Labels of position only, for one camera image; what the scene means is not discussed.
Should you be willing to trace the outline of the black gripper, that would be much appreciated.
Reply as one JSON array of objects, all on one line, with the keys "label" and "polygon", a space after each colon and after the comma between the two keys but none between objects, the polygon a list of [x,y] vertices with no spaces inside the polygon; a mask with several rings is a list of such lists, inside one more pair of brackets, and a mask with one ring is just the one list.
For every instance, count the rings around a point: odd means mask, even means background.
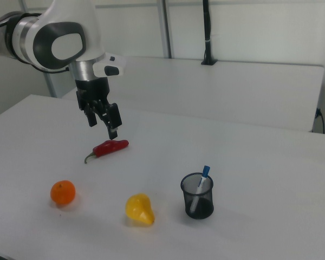
[{"label": "black gripper", "polygon": [[110,140],[118,137],[118,127],[122,125],[120,112],[116,103],[109,103],[109,84],[106,77],[90,81],[76,80],[76,96],[80,110],[87,117],[88,124],[97,124],[96,114],[107,127]]}]

